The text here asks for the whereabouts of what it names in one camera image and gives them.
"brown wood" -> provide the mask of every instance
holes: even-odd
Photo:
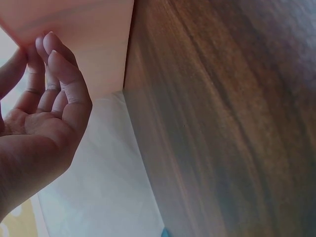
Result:
[[[173,236],[316,236],[315,12],[135,3],[124,93]]]

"white surface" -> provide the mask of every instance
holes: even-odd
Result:
[[[71,168],[39,193],[50,237],[159,237],[164,227],[121,92],[94,104]]]

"skin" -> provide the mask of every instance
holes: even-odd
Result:
[[[0,99],[26,66],[28,88],[0,116],[0,221],[69,168],[92,110],[75,56],[54,33],[17,50],[0,69]]]

